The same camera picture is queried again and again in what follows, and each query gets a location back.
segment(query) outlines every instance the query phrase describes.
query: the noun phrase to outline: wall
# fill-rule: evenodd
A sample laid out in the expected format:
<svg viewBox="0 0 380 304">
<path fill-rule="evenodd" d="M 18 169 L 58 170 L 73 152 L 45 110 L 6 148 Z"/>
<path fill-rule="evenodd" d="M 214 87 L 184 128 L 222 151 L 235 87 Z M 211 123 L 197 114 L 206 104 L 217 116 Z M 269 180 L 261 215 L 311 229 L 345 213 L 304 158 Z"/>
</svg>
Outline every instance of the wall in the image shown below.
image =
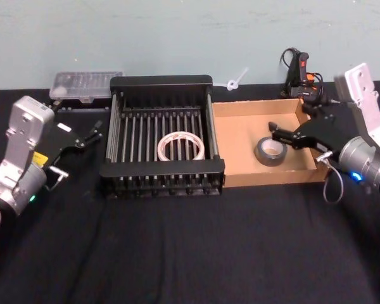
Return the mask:
<svg viewBox="0 0 380 304">
<path fill-rule="evenodd" d="M 380 0 L 0 1 L 0 89 L 51 87 L 64 70 L 226 82 L 248 66 L 244 83 L 281 82 L 289 46 L 326 80 L 364 61 L 380 80 Z"/>
</svg>

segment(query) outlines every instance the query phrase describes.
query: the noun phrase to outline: clear plastic container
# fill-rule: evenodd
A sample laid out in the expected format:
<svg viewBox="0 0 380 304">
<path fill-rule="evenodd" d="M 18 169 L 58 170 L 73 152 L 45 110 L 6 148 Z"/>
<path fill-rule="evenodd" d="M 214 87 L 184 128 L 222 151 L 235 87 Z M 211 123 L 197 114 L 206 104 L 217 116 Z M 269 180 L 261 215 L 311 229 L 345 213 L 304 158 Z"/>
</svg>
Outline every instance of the clear plastic container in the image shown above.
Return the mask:
<svg viewBox="0 0 380 304">
<path fill-rule="evenodd" d="M 122 72 L 60 72 L 49 92 L 51 99 L 78 99 L 92 103 L 96 98 L 111 98 L 110 80 Z"/>
</svg>

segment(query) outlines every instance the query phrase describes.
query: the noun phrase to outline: black tablecloth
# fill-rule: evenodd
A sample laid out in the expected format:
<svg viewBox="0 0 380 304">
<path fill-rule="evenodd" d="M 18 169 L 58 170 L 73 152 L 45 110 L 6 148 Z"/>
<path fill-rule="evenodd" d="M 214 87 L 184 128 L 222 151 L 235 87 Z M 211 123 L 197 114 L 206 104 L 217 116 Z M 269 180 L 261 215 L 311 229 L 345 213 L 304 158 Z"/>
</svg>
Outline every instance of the black tablecloth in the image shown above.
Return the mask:
<svg viewBox="0 0 380 304">
<path fill-rule="evenodd" d="M 242 85 L 213 98 L 272 99 L 279 88 Z M 11 105 L 25 94 L 48 99 L 48 90 L 0 91 L 0 161 Z M 332 111 L 355 135 L 350 112 Z M 108 117 L 57 119 L 85 134 Z M 105 141 L 66 157 L 67 182 L 41 191 L 19 218 L 0 254 L 0 304 L 380 303 L 378 194 L 345 180 L 337 206 L 324 203 L 322 184 L 108 201 L 96 190 L 104 153 Z"/>
</svg>

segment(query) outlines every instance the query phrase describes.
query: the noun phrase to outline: gray duct tape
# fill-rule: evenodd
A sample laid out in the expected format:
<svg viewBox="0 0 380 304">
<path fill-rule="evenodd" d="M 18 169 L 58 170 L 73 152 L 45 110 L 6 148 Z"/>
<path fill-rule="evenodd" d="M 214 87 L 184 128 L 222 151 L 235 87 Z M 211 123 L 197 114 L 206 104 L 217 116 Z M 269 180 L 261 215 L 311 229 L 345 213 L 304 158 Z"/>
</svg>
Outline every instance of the gray duct tape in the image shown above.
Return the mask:
<svg viewBox="0 0 380 304">
<path fill-rule="evenodd" d="M 271 137 L 264 137 L 259 140 L 253 152 L 262 165 L 275 167 L 286 158 L 287 146 Z"/>
</svg>

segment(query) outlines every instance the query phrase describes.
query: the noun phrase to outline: cardboard box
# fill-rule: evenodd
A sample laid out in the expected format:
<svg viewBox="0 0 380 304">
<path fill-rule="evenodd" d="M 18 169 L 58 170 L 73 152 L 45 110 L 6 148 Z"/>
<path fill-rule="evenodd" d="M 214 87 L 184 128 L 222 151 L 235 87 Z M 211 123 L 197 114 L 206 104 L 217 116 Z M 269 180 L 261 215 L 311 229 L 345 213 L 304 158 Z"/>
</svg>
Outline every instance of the cardboard box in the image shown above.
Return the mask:
<svg viewBox="0 0 380 304">
<path fill-rule="evenodd" d="M 213 103 L 215 132 L 220 157 L 225 160 L 225 187 L 292 184 L 323 181 L 327 167 L 316 164 L 319 153 L 288 146 L 284 162 L 277 167 L 262 165 L 253 153 L 257 142 L 271 136 L 268 123 L 295 130 L 309 117 L 299 99 Z"/>
</svg>

